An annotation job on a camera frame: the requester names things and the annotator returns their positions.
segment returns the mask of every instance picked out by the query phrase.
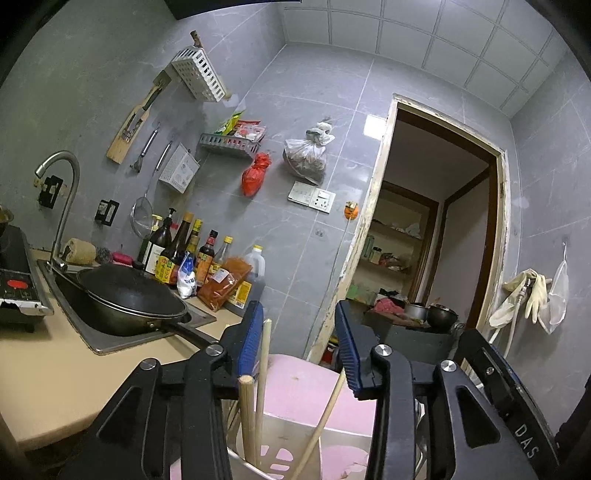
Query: orange object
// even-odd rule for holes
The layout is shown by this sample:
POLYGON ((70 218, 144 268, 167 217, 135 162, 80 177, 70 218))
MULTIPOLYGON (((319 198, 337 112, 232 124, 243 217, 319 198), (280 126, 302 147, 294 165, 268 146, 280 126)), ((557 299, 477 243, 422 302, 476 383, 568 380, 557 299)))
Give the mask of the orange object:
POLYGON ((355 202, 345 203, 345 218, 355 220, 359 214, 359 205, 355 202))

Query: wooden door frame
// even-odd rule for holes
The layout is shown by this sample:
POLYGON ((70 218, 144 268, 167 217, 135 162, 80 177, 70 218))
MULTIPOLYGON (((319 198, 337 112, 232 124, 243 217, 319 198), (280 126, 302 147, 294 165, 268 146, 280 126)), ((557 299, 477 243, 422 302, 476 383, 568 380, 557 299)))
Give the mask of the wooden door frame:
POLYGON ((417 271, 414 274, 413 282, 408 289, 408 299, 410 301, 417 301, 417 294, 423 280, 423 275, 427 269, 427 260, 429 258, 429 251, 433 243, 433 233, 435 232, 435 224, 437 223, 437 211, 439 210, 439 202, 431 200, 417 192, 405 189, 400 185, 383 180, 380 190, 387 190, 389 192, 400 195, 401 197, 419 203, 429 209, 427 216, 427 224, 423 232, 423 243, 421 244, 421 252, 419 253, 417 271))
POLYGON ((493 207, 491 205, 496 205, 496 211, 494 211, 495 223, 494 226, 491 227, 491 231, 494 232, 494 235, 491 235, 490 238, 493 247, 485 249, 490 255, 491 269, 486 273, 488 280, 483 289, 483 301, 479 308, 476 328, 481 331, 484 329, 486 320, 492 313, 493 306, 498 300, 502 266, 509 238, 508 226, 511 213, 509 168, 506 153, 467 125, 464 125, 443 113, 437 112, 422 103, 395 94, 390 103, 384 136, 382 137, 378 157, 374 165, 372 180, 359 214, 355 234, 347 252, 335 292, 332 295, 330 306, 327 309, 326 316, 324 317, 314 343, 307 354, 307 359, 311 362, 318 363, 322 358, 322 354, 324 353, 330 336, 333 333, 333 329, 335 328, 336 302, 346 297, 357 263, 361 257, 363 243, 369 231, 379 190, 384 178, 384 171, 386 169, 386 163, 392 145, 394 125, 397 116, 400 113, 402 116, 413 114, 414 116, 427 120, 430 124, 435 124, 435 129, 443 134, 447 134, 447 131, 456 134, 455 137, 459 136, 462 139, 461 143, 464 144, 462 148, 465 148, 468 151, 476 154, 481 153, 482 150, 484 150, 495 157, 494 168, 491 168, 491 188, 489 189, 489 198, 493 199, 494 197, 493 202, 489 201, 489 208, 492 209, 493 207))

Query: faucet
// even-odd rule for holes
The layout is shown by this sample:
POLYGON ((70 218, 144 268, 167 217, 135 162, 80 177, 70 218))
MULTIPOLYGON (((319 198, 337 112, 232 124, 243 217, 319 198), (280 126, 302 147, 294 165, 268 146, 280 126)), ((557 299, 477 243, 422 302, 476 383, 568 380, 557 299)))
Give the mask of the faucet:
POLYGON ((53 241, 53 246, 51 247, 50 265, 53 268, 56 268, 63 272, 67 269, 67 264, 65 261, 60 259, 61 237, 64 234, 64 227, 66 226, 66 222, 70 214, 70 209, 72 208, 72 203, 74 202, 74 197, 76 196, 76 192, 78 191, 78 183, 80 181, 80 164, 78 163, 78 159, 72 152, 69 152, 67 150, 61 150, 59 152, 55 152, 53 155, 50 155, 41 165, 39 165, 35 169, 35 175, 39 179, 42 178, 42 176, 45 175, 47 169, 58 160, 67 160, 68 162, 70 162, 70 165, 72 167, 72 188, 70 189, 70 193, 68 194, 66 204, 64 205, 64 210, 61 213, 60 223, 57 225, 56 238, 53 241))

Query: bottle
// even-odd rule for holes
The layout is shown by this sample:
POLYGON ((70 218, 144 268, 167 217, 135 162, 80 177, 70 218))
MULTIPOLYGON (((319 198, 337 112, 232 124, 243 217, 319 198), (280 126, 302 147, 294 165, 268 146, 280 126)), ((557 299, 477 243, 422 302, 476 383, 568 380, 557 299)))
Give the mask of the bottle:
POLYGON ((197 288, 203 287, 203 284, 207 280, 207 273, 209 272, 209 267, 212 264, 213 257, 215 256, 213 246, 216 242, 216 238, 217 232, 212 230, 209 232, 209 238, 207 239, 207 242, 205 242, 205 245, 199 249, 199 253, 197 255, 197 261, 199 263, 195 270, 195 283, 197 284, 197 288))
POLYGON ((156 266, 156 279, 168 285, 177 284, 178 268, 183 262, 187 234, 193 221, 193 214, 185 212, 172 243, 162 251, 156 266))
POLYGON ((143 263, 144 257, 146 254, 146 250, 148 249, 148 243, 150 242, 150 238, 152 234, 160 228, 160 222, 162 221, 162 217, 160 215, 152 215, 152 231, 149 235, 146 235, 142 240, 142 244, 139 248, 138 258, 136 259, 138 262, 143 263))
POLYGON ((216 255, 213 257, 212 264, 209 267, 209 273, 207 274, 208 280, 215 272, 217 272, 222 267, 223 263, 228 258, 230 245, 232 244, 233 240, 234 239, 231 236, 227 236, 226 238, 224 238, 222 247, 220 248, 220 250, 217 251, 216 255))
POLYGON ((251 300, 261 299, 262 291, 265 289, 265 259, 262 256, 262 247, 254 245, 244 260, 252 266, 252 270, 224 304, 226 309, 240 317, 244 317, 251 300))
POLYGON ((170 213, 164 219, 162 226, 152 233, 148 248, 144 254, 142 263, 145 265, 145 270, 154 275, 156 273, 156 265, 160 254, 173 241, 173 236, 170 233, 170 226, 173 224, 173 213, 176 212, 174 208, 169 208, 170 213))
POLYGON ((189 245, 191 243, 191 240, 193 239, 193 237, 197 238, 197 244, 199 244, 199 232, 201 231, 201 225, 203 224, 203 221, 200 219, 196 219, 195 223, 193 224, 193 229, 191 230, 191 234, 189 235, 189 239, 187 240, 187 246, 185 247, 185 250, 188 250, 189 245))

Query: white ceiling panel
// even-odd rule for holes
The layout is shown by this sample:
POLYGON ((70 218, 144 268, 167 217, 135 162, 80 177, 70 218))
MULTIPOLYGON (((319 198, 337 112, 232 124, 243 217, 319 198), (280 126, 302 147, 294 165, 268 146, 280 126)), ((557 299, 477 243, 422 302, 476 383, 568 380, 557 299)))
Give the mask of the white ceiling panel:
POLYGON ((288 41, 401 61, 509 116, 568 48, 526 0, 303 0, 281 7, 288 41))
POLYGON ((552 32, 552 25, 524 0, 509 0, 501 25, 536 53, 540 52, 552 32))
POLYGON ((548 75, 551 71, 552 69, 548 67, 543 61, 538 60, 534 68, 531 69, 531 72, 529 72, 527 77, 525 77, 523 86, 529 92, 534 93, 538 87, 544 83, 544 80, 548 78, 548 75))
POLYGON ((550 43, 548 43, 542 53, 542 58, 548 63, 548 65, 554 67, 564 56, 568 48, 569 47, 560 34, 557 31, 554 31, 550 43))
POLYGON ((467 85, 470 93, 492 106, 500 108, 515 89, 515 83, 497 72, 493 67, 481 62, 467 85))
POLYGON ((333 44, 375 53, 379 20, 332 12, 333 44))
POLYGON ((442 40, 435 40, 425 69, 461 87, 470 76, 476 57, 442 40))
POLYGON ((467 8, 446 2, 437 35, 480 55, 494 26, 494 23, 467 8))
POLYGON ((505 106, 502 108, 503 113, 509 118, 513 117, 521 107, 525 105, 529 100, 530 95, 522 89, 517 90, 508 100, 505 106))
POLYGON ((481 13, 485 17, 490 18, 492 21, 496 21, 503 8, 504 0, 457 0, 463 5, 467 5, 478 13, 481 13))
POLYGON ((433 31, 441 0, 386 0, 384 17, 433 31))
POLYGON ((530 69, 535 55, 504 30, 492 37, 484 59, 519 82, 530 69))
POLYGON ((376 17, 382 10, 382 0, 330 0, 330 4, 334 10, 352 10, 376 17))
POLYGON ((285 27, 291 41, 329 42, 329 16, 322 10, 285 10, 285 27))
POLYGON ((410 27, 384 22, 379 54, 421 68, 431 35, 410 27))

